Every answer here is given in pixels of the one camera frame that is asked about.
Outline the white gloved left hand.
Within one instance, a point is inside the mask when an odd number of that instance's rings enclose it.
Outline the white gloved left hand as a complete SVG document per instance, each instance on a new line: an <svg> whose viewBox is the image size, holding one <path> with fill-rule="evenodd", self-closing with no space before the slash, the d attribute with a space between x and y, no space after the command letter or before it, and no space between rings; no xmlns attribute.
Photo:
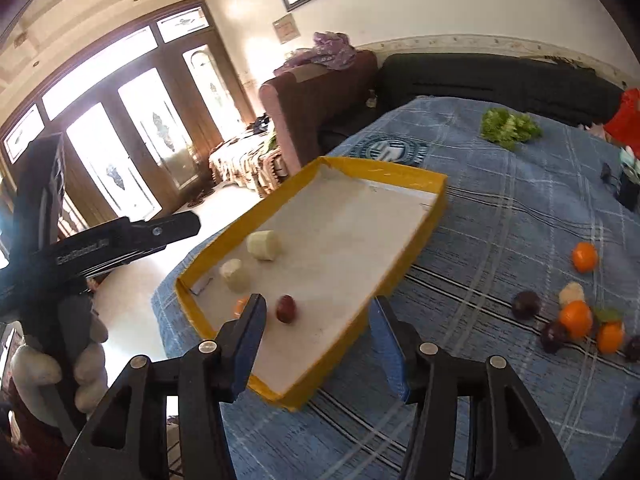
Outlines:
<svg viewBox="0 0 640 480"><path fill-rule="evenodd" d="M32 304L20 323L24 344L12 359L18 395L40 422L77 434L107 389L108 333L92 296Z"/></svg>

